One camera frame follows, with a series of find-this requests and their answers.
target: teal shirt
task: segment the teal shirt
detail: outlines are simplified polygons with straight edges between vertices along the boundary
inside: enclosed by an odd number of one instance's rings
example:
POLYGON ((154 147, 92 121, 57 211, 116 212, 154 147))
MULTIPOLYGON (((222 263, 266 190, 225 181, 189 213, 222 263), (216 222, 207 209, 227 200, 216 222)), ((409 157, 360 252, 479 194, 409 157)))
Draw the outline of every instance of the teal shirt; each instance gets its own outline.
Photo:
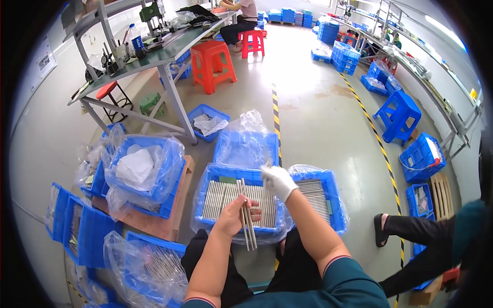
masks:
MULTIPOLYGON (((185 302, 182 308, 212 308, 200 299, 185 302)), ((341 257, 329 263, 323 276, 323 288, 317 291, 260 293, 234 308, 247 307, 365 307, 389 308, 388 300, 380 285, 371 279, 361 266, 349 257, 341 257)))
POLYGON ((469 245, 483 232, 487 215, 487 208, 481 200, 469 202, 457 212, 452 241, 453 266, 461 262, 469 245))

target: white glove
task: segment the white glove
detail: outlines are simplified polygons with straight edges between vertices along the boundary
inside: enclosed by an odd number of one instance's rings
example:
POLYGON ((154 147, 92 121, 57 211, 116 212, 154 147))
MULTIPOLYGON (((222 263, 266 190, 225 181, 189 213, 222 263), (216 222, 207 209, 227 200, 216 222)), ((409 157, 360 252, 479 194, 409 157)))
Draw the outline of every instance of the white glove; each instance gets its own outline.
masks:
POLYGON ((280 167, 261 166, 261 177, 264 180, 264 187, 269 193, 277 196, 283 203, 286 203, 291 192, 298 188, 286 169, 280 167))

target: blue plastic stool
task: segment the blue plastic stool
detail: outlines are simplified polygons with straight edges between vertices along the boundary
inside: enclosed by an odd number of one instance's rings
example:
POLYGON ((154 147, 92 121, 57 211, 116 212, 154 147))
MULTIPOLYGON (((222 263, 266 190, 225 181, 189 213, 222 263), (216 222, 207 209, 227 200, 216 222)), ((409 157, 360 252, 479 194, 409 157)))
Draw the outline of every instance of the blue plastic stool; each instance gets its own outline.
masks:
POLYGON ((414 128, 421 119, 421 111, 414 103, 413 99, 402 91, 395 91, 385 102, 385 104, 373 115, 376 119, 381 117, 385 125, 385 133, 382 135, 385 142, 391 143, 394 138, 402 139, 402 146, 406 143, 414 128), (406 121, 413 118, 410 127, 406 121))
POLYGON ((355 48, 356 41, 357 41, 357 38, 356 37, 350 36, 349 34, 347 34, 347 35, 344 36, 343 43, 348 44, 348 45, 351 45, 353 48, 355 48))

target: yellow black hazard stripe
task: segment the yellow black hazard stripe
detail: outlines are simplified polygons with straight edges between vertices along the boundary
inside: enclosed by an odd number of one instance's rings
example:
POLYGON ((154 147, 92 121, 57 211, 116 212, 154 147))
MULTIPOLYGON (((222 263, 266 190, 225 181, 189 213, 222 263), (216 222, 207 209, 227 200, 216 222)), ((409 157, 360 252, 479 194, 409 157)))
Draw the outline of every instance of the yellow black hazard stripe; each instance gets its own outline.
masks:
MULTIPOLYGON (((392 168, 390 167, 390 163, 388 162, 387 153, 385 152, 384 145, 382 144, 382 141, 380 140, 380 137, 378 136, 378 132, 375 129, 375 126, 373 125, 373 121, 371 120, 371 117, 366 112, 365 106, 363 106, 363 103, 359 99, 358 95, 356 95, 356 92, 352 89, 352 86, 346 80, 346 78, 344 77, 344 75, 342 75, 341 73, 339 73, 339 74, 344 79, 344 81, 346 82, 346 84, 348 85, 348 87, 351 89, 351 92, 354 94, 354 97, 358 101, 359 106, 361 107, 361 109, 363 109, 363 112, 364 112, 364 114, 366 116, 366 119, 370 123, 370 126, 371 126, 373 132, 375 133, 375 137, 377 138, 377 141, 378 141, 378 144, 380 145, 380 149, 382 151, 382 154, 384 155, 385 163, 387 164, 387 169, 388 169, 388 173, 390 175, 390 179, 392 181, 392 186, 394 187, 395 201, 397 202, 397 211, 399 212, 399 216, 401 216, 402 213, 401 213, 401 209, 400 209, 399 194, 397 193, 397 186, 395 185, 394 174, 392 173, 392 168)), ((403 267, 404 267, 404 239, 401 238, 401 269, 403 267)), ((395 299, 394 308, 397 308, 398 302, 399 302, 399 294, 397 294, 397 297, 395 299)))
POLYGON ((274 109, 274 131, 278 134, 279 138, 279 166, 282 167, 281 126, 279 125, 279 105, 277 102, 277 89, 275 83, 272 83, 272 108, 274 109))
POLYGON ((80 297, 81 300, 83 300, 86 304, 89 303, 83 296, 82 294, 79 292, 79 290, 77 290, 71 283, 70 281, 67 280, 67 283, 69 284, 70 288, 72 288, 75 293, 80 297))

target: wooden board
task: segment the wooden board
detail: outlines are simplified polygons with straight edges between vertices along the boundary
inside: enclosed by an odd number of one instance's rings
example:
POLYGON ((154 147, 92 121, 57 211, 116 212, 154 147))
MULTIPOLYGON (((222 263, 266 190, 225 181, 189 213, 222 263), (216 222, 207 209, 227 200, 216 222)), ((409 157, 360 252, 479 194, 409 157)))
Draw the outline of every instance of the wooden board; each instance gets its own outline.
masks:
POLYGON ((431 177, 431 194, 433 196, 433 207, 435 220, 451 218, 454 215, 454 205, 450 194, 450 185, 447 175, 439 172, 431 177))
MULTIPOLYGON (((180 227, 181 216, 185 207, 185 199, 192 181, 195 162, 190 155, 185 155, 185 167, 180 176, 178 189, 176 190, 175 201, 169 219, 146 215, 135 209, 131 209, 129 213, 117 213, 115 216, 121 222, 144 231, 152 236, 160 239, 176 241, 180 227)), ((92 204, 94 207, 109 214, 108 204, 106 199, 93 197, 92 204)))
POLYGON ((291 26, 296 26, 295 23, 287 23, 285 21, 273 21, 273 20, 269 20, 269 24, 272 24, 274 23, 275 25, 284 25, 284 24, 287 24, 287 25, 291 25, 291 26))

